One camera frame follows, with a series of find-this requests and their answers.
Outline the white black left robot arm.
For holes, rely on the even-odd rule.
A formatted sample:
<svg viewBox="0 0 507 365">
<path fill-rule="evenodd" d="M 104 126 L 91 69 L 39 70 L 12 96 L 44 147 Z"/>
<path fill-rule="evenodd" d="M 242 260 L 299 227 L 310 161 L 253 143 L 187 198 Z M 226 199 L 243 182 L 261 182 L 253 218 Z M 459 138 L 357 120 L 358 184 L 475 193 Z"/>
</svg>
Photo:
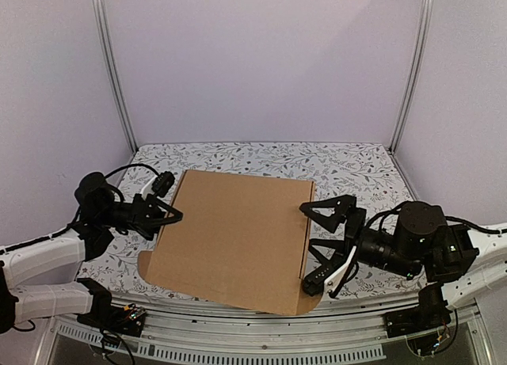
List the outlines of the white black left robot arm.
<svg viewBox="0 0 507 365">
<path fill-rule="evenodd" d="M 75 314 L 82 324 L 139 336 L 141 314 L 133 305 L 113 306 L 111 292 L 91 278 L 51 285 L 27 282 L 53 269 L 100 257 L 114 233 L 135 231 L 151 241 L 161 227 L 181 221 L 182 212 L 163 201 L 174 182 L 171 172 L 156 173 L 128 202 L 106 175 L 90 173 L 74 192 L 78 211 L 70 223 L 55 233 L 3 246 L 2 333 L 37 318 Z"/>
</svg>

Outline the brown cardboard box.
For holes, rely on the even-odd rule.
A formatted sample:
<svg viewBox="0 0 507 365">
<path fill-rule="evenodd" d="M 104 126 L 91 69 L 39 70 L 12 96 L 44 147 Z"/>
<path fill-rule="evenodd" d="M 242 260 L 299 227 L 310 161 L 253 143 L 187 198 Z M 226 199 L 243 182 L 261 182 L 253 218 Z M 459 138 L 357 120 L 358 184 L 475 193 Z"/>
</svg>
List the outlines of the brown cardboard box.
<svg viewBox="0 0 507 365">
<path fill-rule="evenodd" d="M 187 170 L 173 195 L 183 218 L 138 256 L 141 278 L 202 300 L 282 316 L 312 311 L 303 291 L 309 180 Z"/>
</svg>

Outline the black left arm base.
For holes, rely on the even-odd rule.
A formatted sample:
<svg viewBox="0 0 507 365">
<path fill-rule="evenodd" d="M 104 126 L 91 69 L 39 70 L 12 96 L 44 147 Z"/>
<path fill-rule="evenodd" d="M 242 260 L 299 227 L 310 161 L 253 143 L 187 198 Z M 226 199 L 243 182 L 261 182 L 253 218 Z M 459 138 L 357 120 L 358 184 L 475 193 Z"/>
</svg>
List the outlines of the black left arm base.
<svg viewBox="0 0 507 365">
<path fill-rule="evenodd" d="M 78 314 L 77 322 L 120 335 L 141 337 L 146 317 L 147 310 L 135 303 L 114 306 L 103 298 L 93 301 L 90 312 Z"/>
</svg>

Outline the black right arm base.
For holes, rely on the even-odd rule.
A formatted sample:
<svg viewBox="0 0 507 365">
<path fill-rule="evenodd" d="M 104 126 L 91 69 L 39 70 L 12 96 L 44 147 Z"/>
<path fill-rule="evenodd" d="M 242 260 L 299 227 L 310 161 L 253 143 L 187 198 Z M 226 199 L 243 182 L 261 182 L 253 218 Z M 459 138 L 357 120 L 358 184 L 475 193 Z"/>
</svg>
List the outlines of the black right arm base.
<svg viewBox="0 0 507 365">
<path fill-rule="evenodd" d="M 445 301 L 419 302 L 415 307 L 391 311 L 383 315 L 389 338 L 435 329 L 451 322 L 451 311 Z"/>
</svg>

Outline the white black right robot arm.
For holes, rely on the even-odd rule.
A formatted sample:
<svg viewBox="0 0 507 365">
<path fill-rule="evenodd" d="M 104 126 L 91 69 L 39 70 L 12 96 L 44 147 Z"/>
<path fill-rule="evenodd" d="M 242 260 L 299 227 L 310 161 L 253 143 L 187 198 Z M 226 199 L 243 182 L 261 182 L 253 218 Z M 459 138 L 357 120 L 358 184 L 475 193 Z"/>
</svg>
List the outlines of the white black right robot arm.
<svg viewBox="0 0 507 365">
<path fill-rule="evenodd" d="M 506 234 L 504 228 L 447 216 L 441 207 L 421 201 L 404 201 L 371 219 L 351 195 L 302 203 L 299 209 L 332 234 L 345 227 L 341 240 L 310 240 L 308 251 L 319 264 L 303 279 L 303 291 L 310 296 L 336 298 L 359 264 L 407 280 L 424 272 L 430 283 L 451 283 L 487 253 L 474 233 L 485 235 L 487 243 Z"/>
</svg>

